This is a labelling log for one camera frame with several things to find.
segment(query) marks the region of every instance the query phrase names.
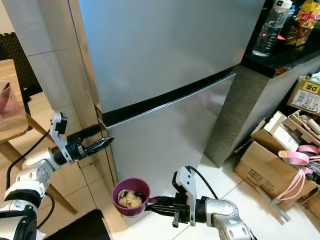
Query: kitchen counter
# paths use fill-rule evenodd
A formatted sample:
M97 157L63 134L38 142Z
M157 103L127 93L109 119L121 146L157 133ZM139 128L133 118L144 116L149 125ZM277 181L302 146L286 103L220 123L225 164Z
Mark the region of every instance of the kitchen counter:
M320 55L320 29L318 28L312 30L307 43L297 47L288 46L285 44L285 40L278 39L268 57L252 54L252 49L256 44L255 37L252 38L253 40L249 42L242 58L241 65L269 78L279 76Z

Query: refrigerator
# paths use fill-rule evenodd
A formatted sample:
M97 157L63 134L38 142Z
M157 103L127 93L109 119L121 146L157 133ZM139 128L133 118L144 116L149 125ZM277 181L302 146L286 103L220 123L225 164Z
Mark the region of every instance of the refrigerator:
M115 183L173 196L174 172L199 165L263 3L68 2Z

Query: wooden table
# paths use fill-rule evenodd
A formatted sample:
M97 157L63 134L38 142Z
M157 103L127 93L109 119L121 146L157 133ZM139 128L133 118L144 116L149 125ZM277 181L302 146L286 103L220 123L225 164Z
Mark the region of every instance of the wooden table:
M0 152L10 162L14 162L21 157L20 152L8 141L19 136L22 136L28 131L28 127L31 126L44 135L47 131L44 130L29 114L26 113L22 94L19 87L15 64L12 59L0 61L0 80L10 82L11 89L15 94L17 100L17 108L14 114L0 114ZM48 135L48 139L52 142L54 140ZM15 166L22 169L23 161L21 160ZM54 186L49 185L47 192L50 193L53 198L60 203L66 210L72 214L76 214L77 211L70 205L70 203L55 189Z

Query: purple cup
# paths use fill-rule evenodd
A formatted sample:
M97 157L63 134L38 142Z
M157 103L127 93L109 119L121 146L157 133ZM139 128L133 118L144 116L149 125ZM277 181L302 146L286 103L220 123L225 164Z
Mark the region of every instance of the purple cup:
M142 193L145 197L145 201L137 207L134 208L126 208L118 205L118 194L123 189L131 190L134 192ZM127 217L136 217L139 214L141 214L147 207L148 200L150 197L150 187L149 185L139 178L128 178L121 182L119 182L112 191L112 200L115 208L121 213L122 215L125 215Z

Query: freezer door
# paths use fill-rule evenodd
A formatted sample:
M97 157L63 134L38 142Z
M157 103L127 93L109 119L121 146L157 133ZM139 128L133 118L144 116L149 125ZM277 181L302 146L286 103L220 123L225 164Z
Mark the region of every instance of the freezer door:
M174 195L174 172L198 166L234 77L231 73L196 93L109 127L109 136L115 137L111 149L118 181L141 178L149 184L151 196Z
M79 0L96 105L107 113L239 64L264 2Z

